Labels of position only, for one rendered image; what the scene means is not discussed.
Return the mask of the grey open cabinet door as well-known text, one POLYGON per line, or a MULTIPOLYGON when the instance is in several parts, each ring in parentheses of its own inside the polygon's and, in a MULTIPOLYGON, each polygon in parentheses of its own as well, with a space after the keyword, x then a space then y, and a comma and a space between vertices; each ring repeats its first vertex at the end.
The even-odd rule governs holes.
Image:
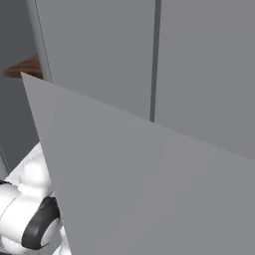
POLYGON ((255 162, 22 77, 73 255, 255 255, 255 162))

